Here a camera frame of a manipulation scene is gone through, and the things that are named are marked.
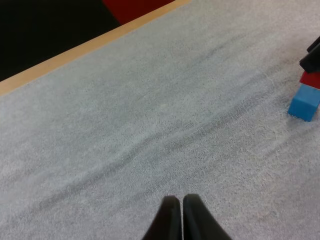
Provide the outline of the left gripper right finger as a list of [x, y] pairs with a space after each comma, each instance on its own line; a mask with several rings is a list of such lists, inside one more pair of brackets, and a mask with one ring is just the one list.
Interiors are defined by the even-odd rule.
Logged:
[[231, 240], [198, 194], [187, 194], [183, 198], [183, 237], [185, 240]]

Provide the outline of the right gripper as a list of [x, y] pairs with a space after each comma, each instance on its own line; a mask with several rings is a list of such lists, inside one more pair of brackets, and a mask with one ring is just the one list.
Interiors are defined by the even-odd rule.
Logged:
[[307, 73], [320, 71], [320, 37], [318, 37], [308, 48], [307, 55], [299, 61], [299, 65]]

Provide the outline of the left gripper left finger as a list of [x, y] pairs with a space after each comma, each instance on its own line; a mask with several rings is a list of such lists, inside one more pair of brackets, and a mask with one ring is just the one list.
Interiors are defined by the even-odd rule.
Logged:
[[181, 206], [173, 195], [165, 196], [143, 240], [180, 240]]

